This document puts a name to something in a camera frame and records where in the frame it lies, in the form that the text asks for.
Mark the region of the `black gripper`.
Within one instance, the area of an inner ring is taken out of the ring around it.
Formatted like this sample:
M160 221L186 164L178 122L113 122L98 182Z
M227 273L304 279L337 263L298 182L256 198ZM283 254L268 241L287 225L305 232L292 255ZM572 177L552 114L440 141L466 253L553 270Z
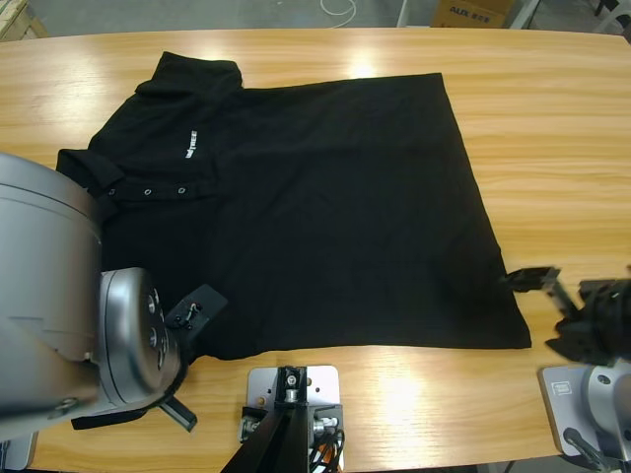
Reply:
M569 298L554 266L527 267L505 274L499 283L517 293L542 291L548 295L562 319L556 335L545 345L566 360L611 367L630 360L630 281L628 279L585 280L576 307Z
M167 388L164 395L148 406L124 412L108 412L105 414L75 418L71 420L72 428L75 431L81 431L129 423L139 420L154 408L160 408L188 433L191 433L197 425L197 417L175 397L175 394L183 384L187 373L188 365L182 366L178 370L173 384Z

